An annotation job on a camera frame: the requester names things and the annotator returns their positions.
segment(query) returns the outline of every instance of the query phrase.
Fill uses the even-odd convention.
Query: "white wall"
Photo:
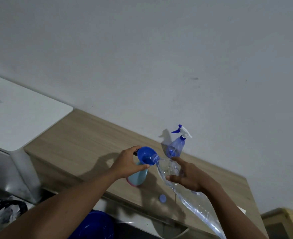
[[[181,123],[293,209],[293,0],[0,0],[0,76],[157,141]]]

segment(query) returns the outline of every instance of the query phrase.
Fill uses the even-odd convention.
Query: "person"
[[[136,165],[133,153],[140,146],[123,150],[110,169],[40,203],[17,218],[0,232],[0,239],[67,239],[92,210],[112,183],[138,171],[148,164]],[[186,188],[203,192],[211,201],[225,236],[234,239],[266,239],[267,237],[236,206],[222,186],[211,176],[179,157],[174,157],[184,177],[170,175],[166,179]]]

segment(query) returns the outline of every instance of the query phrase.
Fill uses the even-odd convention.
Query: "human hand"
[[[126,178],[130,175],[148,169],[148,164],[136,165],[133,161],[133,153],[140,149],[141,146],[134,146],[123,150],[112,164],[110,171],[112,171],[116,179]]]
[[[172,157],[184,172],[184,177],[177,175],[167,175],[165,178],[173,183],[183,185],[185,188],[197,192],[206,192],[211,186],[218,185],[211,176],[199,169],[193,163],[185,162],[180,157]]]

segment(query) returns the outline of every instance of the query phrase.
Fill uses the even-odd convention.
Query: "person's left hand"
[[[112,164],[110,170],[115,174],[116,179],[126,178],[130,175],[148,169],[148,164],[136,165],[133,161],[133,153],[140,149],[141,146],[134,146],[123,150]]]

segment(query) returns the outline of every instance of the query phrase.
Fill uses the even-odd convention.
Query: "spray bottle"
[[[186,128],[182,126],[181,124],[179,125],[179,129],[175,130],[172,133],[179,133],[179,132],[182,133],[182,135],[178,137],[177,139],[175,139],[170,145],[168,145],[166,149],[166,156],[168,158],[179,157],[182,152],[182,149],[184,148],[185,139],[187,137],[192,138],[188,130],[186,130]]]

